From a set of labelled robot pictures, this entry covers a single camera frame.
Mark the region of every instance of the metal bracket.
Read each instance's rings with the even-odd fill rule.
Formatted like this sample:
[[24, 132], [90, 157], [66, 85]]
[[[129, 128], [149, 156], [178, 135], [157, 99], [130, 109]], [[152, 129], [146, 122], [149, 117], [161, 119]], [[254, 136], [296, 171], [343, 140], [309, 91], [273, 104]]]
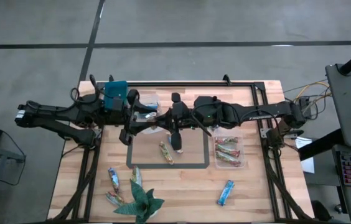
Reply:
[[[271, 130], [271, 128], [260, 128], [260, 136], [262, 138], [267, 138], [267, 131]], [[296, 139], [298, 137], [297, 134], [287, 134], [283, 136], [286, 139]]]
[[255, 86], [257, 89], [265, 91], [265, 84], [263, 82], [255, 82]]

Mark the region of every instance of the green leaf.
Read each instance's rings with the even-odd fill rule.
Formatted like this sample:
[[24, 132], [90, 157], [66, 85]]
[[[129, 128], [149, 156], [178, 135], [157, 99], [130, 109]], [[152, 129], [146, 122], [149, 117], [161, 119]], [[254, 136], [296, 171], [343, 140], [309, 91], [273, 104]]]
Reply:
[[144, 189], [140, 185], [132, 181], [131, 179], [130, 179], [130, 183], [131, 183], [131, 193], [135, 201], [138, 203], [143, 203], [145, 204], [145, 206], [148, 206], [148, 197], [146, 196]]
[[148, 190], [148, 192], [146, 192], [146, 196], [148, 197], [148, 200], [153, 198], [153, 189]]
[[126, 205], [122, 205], [118, 207], [115, 211], [117, 214], [123, 214], [123, 215], [137, 215], [138, 214], [138, 208], [137, 208], [137, 203], [128, 203]]
[[163, 199], [157, 199], [157, 198], [149, 199], [148, 213], [153, 214], [155, 211], [159, 210], [162, 207], [163, 202], [164, 202]]
[[148, 220], [149, 216], [136, 217], [136, 224], [145, 224], [146, 220]]
[[147, 208], [148, 206], [145, 205], [144, 203], [137, 202], [137, 216], [143, 217], [147, 212]]

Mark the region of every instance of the keyboard key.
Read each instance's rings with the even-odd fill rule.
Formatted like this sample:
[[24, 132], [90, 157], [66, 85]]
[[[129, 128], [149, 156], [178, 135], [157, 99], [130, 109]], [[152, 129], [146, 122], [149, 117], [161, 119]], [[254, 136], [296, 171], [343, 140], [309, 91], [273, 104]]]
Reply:
[[351, 179], [351, 175], [345, 175], [344, 177], [347, 179]]

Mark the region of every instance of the candy bar wrapper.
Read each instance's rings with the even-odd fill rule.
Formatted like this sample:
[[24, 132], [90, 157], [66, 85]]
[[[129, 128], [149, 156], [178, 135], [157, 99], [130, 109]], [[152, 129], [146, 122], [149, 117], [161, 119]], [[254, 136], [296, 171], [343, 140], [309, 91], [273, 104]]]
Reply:
[[215, 137], [216, 144], [232, 144], [238, 143], [238, 137]]
[[220, 152], [224, 152], [225, 154], [228, 154], [228, 155], [233, 156], [235, 158], [238, 158], [240, 155], [240, 151], [232, 148], [230, 145], [216, 144], [215, 150], [220, 151]]
[[[169, 144], [171, 145], [171, 134], [170, 133], [166, 133], [166, 134], [167, 134], [167, 138], [169, 140]], [[174, 150], [174, 152], [181, 154], [181, 153], [183, 153], [183, 150], [182, 149]]]
[[239, 167], [241, 165], [241, 162], [238, 159], [220, 151], [215, 151], [215, 157], [235, 167]]
[[111, 181], [112, 181], [113, 189], [115, 190], [116, 193], [119, 193], [119, 178], [118, 178], [118, 175], [116, 174], [114, 168], [109, 168], [108, 173], [109, 173], [109, 177], [111, 178]]
[[159, 147], [161, 148], [162, 154], [166, 158], [166, 161], [170, 165], [173, 165], [174, 164], [173, 158], [171, 157], [170, 152], [167, 149], [166, 145], [161, 141], [161, 143], [159, 144]]
[[221, 206], [225, 205], [225, 202], [227, 201], [227, 198], [229, 194], [231, 193], [231, 190], [235, 184], [233, 183], [232, 180], [229, 180], [227, 184], [225, 185], [223, 192], [221, 193], [220, 199], [217, 201], [217, 203]]
[[138, 166], [133, 167], [133, 175], [131, 176], [131, 180], [143, 187], [143, 178], [141, 176], [141, 171], [139, 171]]
[[106, 199], [108, 199], [108, 201], [110, 201], [114, 205], [122, 206], [125, 204], [124, 200], [116, 193], [107, 192], [105, 195], [106, 195]]

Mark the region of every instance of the wooden table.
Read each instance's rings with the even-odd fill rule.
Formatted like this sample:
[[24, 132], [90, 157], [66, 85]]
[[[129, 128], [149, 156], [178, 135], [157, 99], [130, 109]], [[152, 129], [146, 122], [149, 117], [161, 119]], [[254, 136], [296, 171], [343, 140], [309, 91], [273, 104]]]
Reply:
[[[284, 100], [280, 81], [263, 82], [265, 82], [269, 103]], [[172, 92], [180, 93], [188, 107], [193, 107], [193, 102], [199, 95], [216, 95], [222, 101], [229, 103], [239, 103], [243, 106], [253, 105], [251, 90], [245, 87], [137, 87], [135, 89], [140, 92], [141, 96], [159, 95], [164, 111], [167, 111], [172, 104]], [[93, 93], [91, 83], [81, 82], [80, 93], [82, 95]], [[120, 129], [121, 127], [105, 126], [103, 132], [90, 222], [134, 222], [135, 220], [133, 216], [113, 213], [116, 207], [105, 198], [105, 192], [113, 190], [108, 168], [114, 167], [120, 179], [121, 196], [127, 202], [133, 201], [129, 184], [131, 169], [126, 165], [127, 146], [118, 140]], [[150, 218], [149, 222], [269, 222], [274, 220], [257, 123], [256, 121], [244, 122], [240, 128], [232, 129], [232, 131], [243, 137], [246, 158], [246, 165], [243, 169], [217, 169], [212, 144], [208, 144], [210, 164], [206, 169], [141, 169], [144, 189], [154, 188], [154, 195], [165, 200], [157, 215]], [[187, 141], [183, 140], [183, 146], [186, 145]], [[67, 142], [64, 152], [73, 147], [75, 147], [74, 142]], [[182, 156], [193, 156], [189, 153], [188, 150], [184, 150]], [[82, 155], [82, 149], [77, 149], [62, 159], [48, 218], [56, 216], [73, 195], [77, 186]], [[281, 162], [288, 191], [300, 207], [313, 217], [307, 185], [297, 152], [288, 147], [283, 148]], [[216, 204], [216, 201], [227, 180], [233, 180], [235, 187], [227, 204], [221, 207]], [[85, 195], [80, 205], [81, 217], [84, 211], [83, 200], [85, 200]], [[284, 217], [279, 192], [277, 192], [277, 200], [281, 216]]]

